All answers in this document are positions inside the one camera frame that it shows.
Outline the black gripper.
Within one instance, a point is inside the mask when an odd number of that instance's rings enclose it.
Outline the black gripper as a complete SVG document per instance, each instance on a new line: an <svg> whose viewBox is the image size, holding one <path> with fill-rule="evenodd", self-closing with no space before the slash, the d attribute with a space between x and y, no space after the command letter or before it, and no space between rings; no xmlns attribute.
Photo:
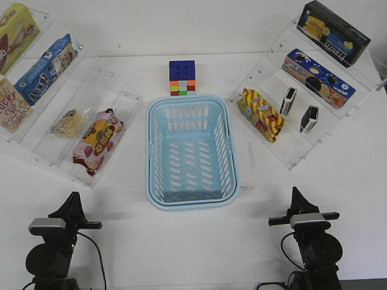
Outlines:
<svg viewBox="0 0 387 290"><path fill-rule="evenodd" d="M79 192L72 192L60 208L49 214L48 217L61 218L69 223L65 228L47 228L43 234L45 243L54 246L66 257L73 255L79 230L97 230L102 227L101 222L86 222Z"/></svg>
<svg viewBox="0 0 387 290"><path fill-rule="evenodd" d="M319 207L311 204L297 187L292 188L291 205L287 215L319 213ZM339 257L339 241L326 232L329 221L339 218L338 212L321 213L323 222L300 224L294 229L302 257ZM270 217L269 226L290 224L288 216Z"/></svg>

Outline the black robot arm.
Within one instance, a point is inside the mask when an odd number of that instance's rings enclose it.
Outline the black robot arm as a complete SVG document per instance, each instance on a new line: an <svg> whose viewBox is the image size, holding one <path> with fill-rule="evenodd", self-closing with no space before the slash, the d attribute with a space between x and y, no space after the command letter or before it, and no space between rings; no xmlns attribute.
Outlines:
<svg viewBox="0 0 387 290"><path fill-rule="evenodd" d="M271 217L269 226L289 224L296 240L303 266L290 275L288 289L341 289L336 263L343 249L340 242L326 232L338 212L321 213L308 202L297 187L292 189L291 206L283 217Z"/></svg>
<svg viewBox="0 0 387 290"><path fill-rule="evenodd" d="M100 221L88 221L84 215L79 192L72 192L63 205L48 217L34 219L28 226L44 243L27 255L25 266L34 275L28 285L35 289L79 289L76 279L68 278L71 258L79 230L99 230Z"/></svg>

